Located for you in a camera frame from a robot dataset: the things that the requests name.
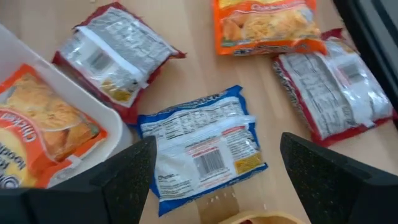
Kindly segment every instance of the ramen noodle package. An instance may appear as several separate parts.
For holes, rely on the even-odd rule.
[[[151,189],[160,200],[159,216],[267,168],[241,90],[233,86],[139,116],[141,137],[157,141]]]
[[[322,146],[353,137],[395,114],[390,101],[361,57],[341,36],[323,34],[329,56],[285,54],[274,70],[304,118],[312,140]]]
[[[221,55],[321,52],[316,0],[213,0]]]
[[[118,2],[99,7],[75,27],[53,63],[129,123],[137,101],[170,58],[181,53]]]
[[[105,137],[28,65],[0,85],[0,189],[47,187]]]

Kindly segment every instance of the white tray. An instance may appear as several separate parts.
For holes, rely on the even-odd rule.
[[[132,144],[132,135],[115,110],[92,97],[0,24],[0,83],[23,63],[35,67],[43,80],[65,101],[91,116],[108,132],[108,137],[78,167],[59,172],[58,181],[49,187],[97,165]]]

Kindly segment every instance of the black object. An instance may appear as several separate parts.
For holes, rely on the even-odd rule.
[[[51,189],[0,190],[0,223],[139,223],[155,160],[151,136]]]
[[[333,1],[361,57],[398,111],[398,1]]]
[[[398,177],[284,133],[287,173],[313,224],[398,223]]]

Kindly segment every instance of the wooden bowl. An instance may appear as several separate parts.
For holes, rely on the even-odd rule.
[[[284,212],[242,212],[219,224],[304,224]]]

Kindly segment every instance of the wooden table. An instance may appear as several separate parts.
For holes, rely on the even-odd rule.
[[[0,0],[0,22],[36,52],[51,59],[70,29],[110,1]],[[284,169],[279,139],[284,131],[305,138],[309,132],[299,121],[285,91],[265,56],[217,56],[214,48],[211,0],[125,0],[128,9],[171,44],[188,52],[172,60],[147,89],[141,113],[217,93],[235,84],[244,87],[251,114],[258,117],[257,135],[269,168],[233,187],[203,197],[176,211],[157,217],[158,199],[151,192],[141,223],[214,223],[238,211],[280,210],[308,222]],[[330,0],[318,0],[322,30],[340,27]],[[398,135],[392,123],[335,144],[331,149],[380,169],[398,174]]]

